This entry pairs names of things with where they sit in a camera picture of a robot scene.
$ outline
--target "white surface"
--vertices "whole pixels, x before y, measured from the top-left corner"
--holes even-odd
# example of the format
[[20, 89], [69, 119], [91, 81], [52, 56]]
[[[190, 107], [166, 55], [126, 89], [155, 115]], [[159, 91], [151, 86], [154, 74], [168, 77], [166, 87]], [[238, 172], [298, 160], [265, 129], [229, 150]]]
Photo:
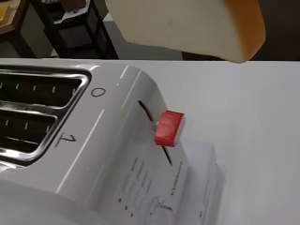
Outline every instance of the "white surface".
[[182, 144], [189, 171], [174, 225], [212, 225], [218, 215], [219, 196], [216, 191], [222, 181], [214, 145], [191, 140]]
[[180, 51], [126, 42], [110, 13], [103, 20], [115, 51], [122, 60], [182, 60]]
[[299, 63], [126, 63], [186, 113], [183, 139], [215, 143], [225, 176], [217, 225], [299, 224]]

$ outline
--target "toaster lever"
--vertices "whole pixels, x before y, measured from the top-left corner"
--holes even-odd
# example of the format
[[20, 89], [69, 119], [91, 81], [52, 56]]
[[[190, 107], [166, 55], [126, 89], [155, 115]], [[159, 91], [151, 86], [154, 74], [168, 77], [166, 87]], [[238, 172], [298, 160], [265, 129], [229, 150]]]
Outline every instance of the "toaster lever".
[[165, 111], [158, 122], [155, 142], [157, 145], [175, 147], [185, 123], [180, 112]]

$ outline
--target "white table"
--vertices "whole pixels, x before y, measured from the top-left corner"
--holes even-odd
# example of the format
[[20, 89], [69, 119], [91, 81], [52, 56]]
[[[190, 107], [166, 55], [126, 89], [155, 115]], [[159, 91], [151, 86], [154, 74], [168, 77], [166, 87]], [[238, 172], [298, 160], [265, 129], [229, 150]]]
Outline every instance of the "white table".
[[215, 143], [225, 175], [217, 225], [300, 224], [300, 63], [127, 62]]

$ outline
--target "black chair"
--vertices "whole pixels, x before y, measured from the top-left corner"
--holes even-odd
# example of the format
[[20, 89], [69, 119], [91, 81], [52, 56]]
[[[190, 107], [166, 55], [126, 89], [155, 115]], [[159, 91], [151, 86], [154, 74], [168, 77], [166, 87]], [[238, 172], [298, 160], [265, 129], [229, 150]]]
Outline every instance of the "black chair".
[[[54, 23], [52, 17], [50, 16], [48, 10], [41, 0], [30, 0], [33, 7], [35, 8], [39, 18], [44, 23], [44, 32], [57, 54], [61, 58], [76, 58], [78, 53], [88, 50], [95, 50], [98, 54], [98, 58], [101, 59], [117, 59], [117, 54], [114, 50], [112, 41], [107, 33], [104, 23], [98, 13], [98, 9], [95, 5], [94, 0], [90, 0], [90, 5], [86, 13], [67, 19], [60, 23]], [[97, 17], [97, 25], [95, 31], [92, 30], [91, 25], [88, 22], [88, 18], [91, 12], [94, 11]], [[87, 35], [90, 37], [89, 44], [84, 44], [76, 47], [69, 47], [64, 40], [61, 31], [74, 28], [74, 27], [84, 27]], [[100, 38], [106, 39], [105, 46], [100, 46], [98, 40]]]

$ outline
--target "lever slot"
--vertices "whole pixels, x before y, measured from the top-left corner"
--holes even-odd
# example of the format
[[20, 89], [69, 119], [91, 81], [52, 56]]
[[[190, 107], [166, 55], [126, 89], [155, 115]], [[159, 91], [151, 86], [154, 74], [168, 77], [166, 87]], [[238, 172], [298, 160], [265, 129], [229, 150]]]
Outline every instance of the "lever slot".
[[[140, 100], [139, 100], [138, 102], [139, 102], [139, 105], [140, 105], [140, 106], [142, 107], [142, 109], [144, 110], [144, 112], [147, 114], [149, 120], [150, 120], [152, 123], [154, 123], [155, 121], [154, 121], [154, 119], [153, 119], [153, 116], [152, 116], [151, 112], [149, 111], [149, 109], [147, 108], [147, 106], [146, 106], [142, 101], [140, 101]], [[163, 152], [165, 153], [166, 158], [168, 159], [170, 165], [172, 165], [172, 159], [171, 159], [171, 157], [170, 157], [170, 154], [169, 154], [169, 152], [168, 152], [168, 149], [167, 149], [165, 146], [161, 146], [161, 148], [162, 148]]]

